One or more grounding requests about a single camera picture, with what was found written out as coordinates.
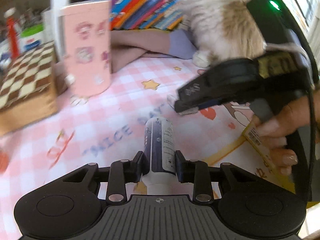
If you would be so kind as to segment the person's right hand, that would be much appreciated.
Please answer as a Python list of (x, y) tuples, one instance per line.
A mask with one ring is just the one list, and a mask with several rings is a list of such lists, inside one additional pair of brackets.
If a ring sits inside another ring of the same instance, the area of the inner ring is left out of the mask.
[(270, 158), (278, 171), (288, 176), (292, 166), (298, 164), (298, 157), (291, 149), (286, 149), (286, 136), (298, 128), (310, 124), (310, 107), (307, 96), (291, 101), (267, 122), (262, 122), (256, 115), (252, 123), (263, 145), (270, 149)]

